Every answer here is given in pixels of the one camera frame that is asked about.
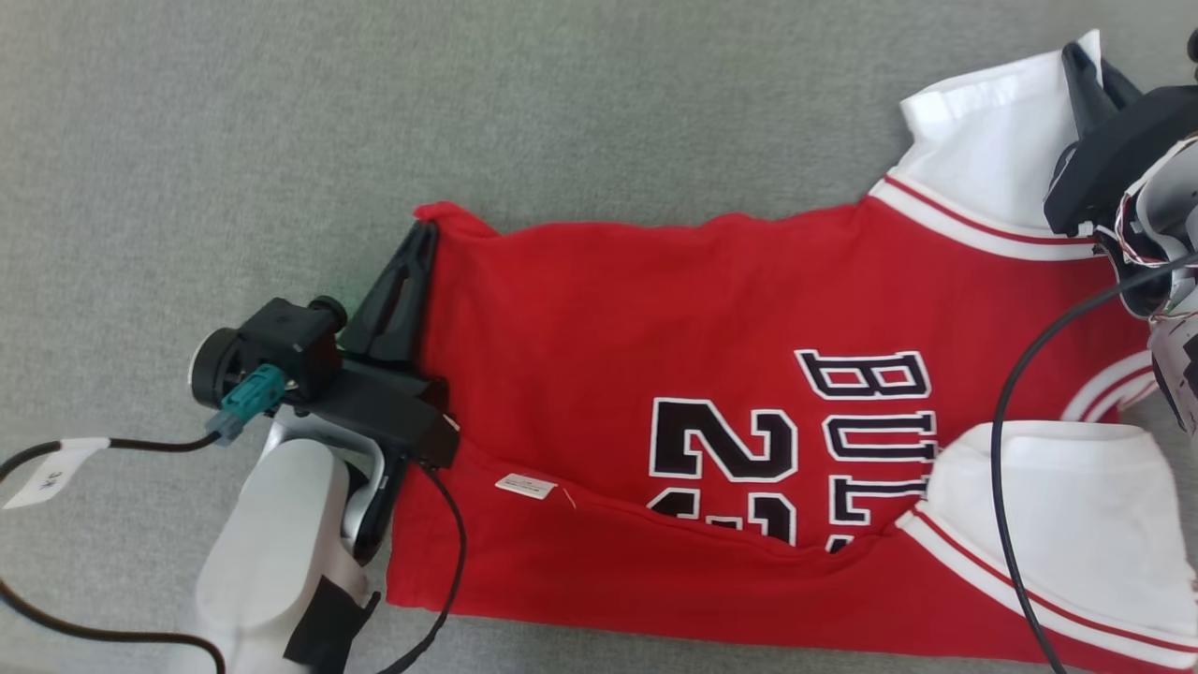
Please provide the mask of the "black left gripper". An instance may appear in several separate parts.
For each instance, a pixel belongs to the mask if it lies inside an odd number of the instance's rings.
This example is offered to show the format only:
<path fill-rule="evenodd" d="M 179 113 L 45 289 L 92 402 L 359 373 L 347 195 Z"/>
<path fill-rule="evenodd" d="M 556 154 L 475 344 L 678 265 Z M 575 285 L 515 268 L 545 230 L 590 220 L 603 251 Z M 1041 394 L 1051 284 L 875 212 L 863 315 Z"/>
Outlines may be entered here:
<path fill-rule="evenodd" d="M 448 469 L 460 432 L 446 418 L 446 384 L 415 370 L 438 229 L 416 221 L 341 330 L 341 351 L 307 357 L 307 409 L 373 441 L 386 461 Z"/>

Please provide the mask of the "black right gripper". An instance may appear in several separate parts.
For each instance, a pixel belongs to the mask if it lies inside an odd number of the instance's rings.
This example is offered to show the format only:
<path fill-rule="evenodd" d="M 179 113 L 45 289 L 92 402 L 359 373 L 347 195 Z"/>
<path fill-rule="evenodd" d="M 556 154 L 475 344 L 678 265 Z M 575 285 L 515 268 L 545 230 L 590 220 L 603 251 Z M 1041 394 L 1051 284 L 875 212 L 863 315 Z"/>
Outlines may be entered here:
<path fill-rule="evenodd" d="M 1078 142 L 1045 198 L 1053 233 L 1077 236 L 1084 221 L 1112 215 L 1127 188 L 1197 128 L 1197 86 L 1144 95 L 1079 42 L 1061 48 L 1061 71 Z"/>

